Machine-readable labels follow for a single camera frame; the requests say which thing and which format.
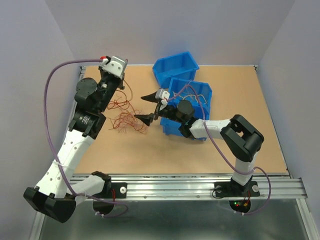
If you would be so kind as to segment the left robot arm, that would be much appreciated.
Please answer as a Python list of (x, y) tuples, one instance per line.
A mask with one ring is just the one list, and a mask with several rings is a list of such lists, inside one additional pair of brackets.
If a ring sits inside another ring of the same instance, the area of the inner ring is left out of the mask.
[(85, 77), (77, 83), (76, 109), (62, 146), (42, 179), (23, 194), (34, 210), (60, 223), (68, 221), (76, 206), (88, 198), (97, 200), (115, 196), (111, 177), (100, 171), (93, 172), (80, 183), (69, 183), (75, 168), (106, 121), (103, 113), (114, 93), (124, 88), (124, 69), (100, 67), (99, 71), (99, 82)]

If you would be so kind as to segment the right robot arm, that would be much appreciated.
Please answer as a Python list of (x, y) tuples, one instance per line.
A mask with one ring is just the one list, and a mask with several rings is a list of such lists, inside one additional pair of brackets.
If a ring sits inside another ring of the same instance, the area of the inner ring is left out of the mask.
[(169, 92), (162, 88), (142, 96), (143, 100), (157, 105), (153, 113), (136, 114), (135, 118), (146, 126), (150, 126), (158, 117), (177, 122), (180, 124), (178, 130), (185, 138), (224, 140), (235, 156), (235, 165), (232, 166), (230, 181), (215, 185), (216, 197), (242, 197), (250, 192), (254, 163), (265, 140), (264, 136), (242, 115), (236, 114), (226, 120), (197, 118), (190, 101), (183, 99), (177, 105), (171, 105), (168, 103), (169, 96)]

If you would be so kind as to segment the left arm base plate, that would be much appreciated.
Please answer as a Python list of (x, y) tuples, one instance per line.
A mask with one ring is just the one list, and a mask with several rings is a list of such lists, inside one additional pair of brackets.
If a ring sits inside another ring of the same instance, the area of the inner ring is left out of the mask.
[(93, 202), (95, 214), (101, 217), (122, 215), (122, 213), (115, 212), (115, 208), (118, 207), (115, 202), (127, 197), (127, 188), (126, 182), (109, 182), (107, 186), (103, 187), (102, 192), (94, 194), (95, 198), (100, 199)]

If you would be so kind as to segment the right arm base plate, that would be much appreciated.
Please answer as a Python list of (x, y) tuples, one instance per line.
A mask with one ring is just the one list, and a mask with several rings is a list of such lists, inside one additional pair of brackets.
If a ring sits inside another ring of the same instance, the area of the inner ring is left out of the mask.
[(248, 214), (251, 209), (251, 198), (259, 197), (260, 189), (256, 181), (240, 186), (232, 181), (214, 183), (211, 195), (214, 199), (234, 198), (229, 200), (229, 206), (236, 213)]

